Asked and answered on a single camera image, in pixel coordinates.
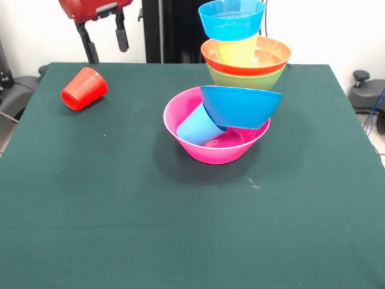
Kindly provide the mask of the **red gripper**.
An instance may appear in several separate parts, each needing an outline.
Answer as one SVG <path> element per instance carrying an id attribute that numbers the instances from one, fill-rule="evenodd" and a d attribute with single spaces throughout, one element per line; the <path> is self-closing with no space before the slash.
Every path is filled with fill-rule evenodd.
<path id="1" fill-rule="evenodd" d="M 110 14 L 115 14 L 115 30 L 119 49 L 126 52 L 129 48 L 125 30 L 125 16 L 122 8 L 130 5 L 133 0 L 59 0 L 61 8 L 69 19 L 74 20 L 76 29 L 85 49 L 85 53 L 90 64 L 99 64 L 99 56 L 94 43 L 91 41 L 85 23 L 89 20 L 96 20 L 98 17 L 104 18 Z"/>

